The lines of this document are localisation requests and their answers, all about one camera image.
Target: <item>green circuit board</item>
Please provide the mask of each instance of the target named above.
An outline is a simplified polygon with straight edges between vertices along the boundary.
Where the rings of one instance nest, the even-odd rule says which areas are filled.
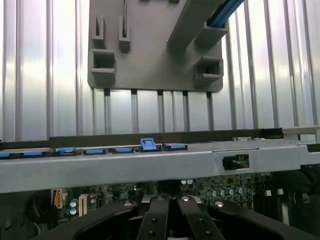
[[[254,209],[253,196],[256,191],[270,188],[272,176],[265,173],[239,174],[228,176],[185,179],[181,181],[147,182],[130,184],[111,184],[90,187],[68,188],[64,206],[59,209],[58,223],[77,218],[76,207],[71,211],[70,202],[80,195],[88,194],[88,211],[94,211],[105,204],[119,199],[132,199],[141,202],[144,195],[164,195],[169,191],[176,194],[198,196],[203,203],[224,199]]]

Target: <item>blue cable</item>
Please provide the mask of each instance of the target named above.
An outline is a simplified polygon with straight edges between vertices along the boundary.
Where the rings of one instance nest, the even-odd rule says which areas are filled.
[[[237,10],[237,8],[245,0],[229,0],[225,7],[219,12],[216,18],[212,21],[211,27],[222,28],[227,22],[228,18]]]

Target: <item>cable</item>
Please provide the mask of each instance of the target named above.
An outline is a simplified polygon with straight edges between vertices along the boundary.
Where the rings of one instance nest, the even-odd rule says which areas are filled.
[[[35,222],[34,222],[34,225],[36,226],[36,228],[38,229],[38,235],[41,233],[41,230],[40,230],[40,227],[39,227],[39,225],[38,224],[36,224]]]

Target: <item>corrugated metal wall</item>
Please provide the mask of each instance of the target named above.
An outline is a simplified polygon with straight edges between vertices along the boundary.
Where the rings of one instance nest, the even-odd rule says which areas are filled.
[[[89,0],[0,0],[0,139],[318,124],[319,22],[319,0],[247,0],[221,92],[103,91],[87,83]]]

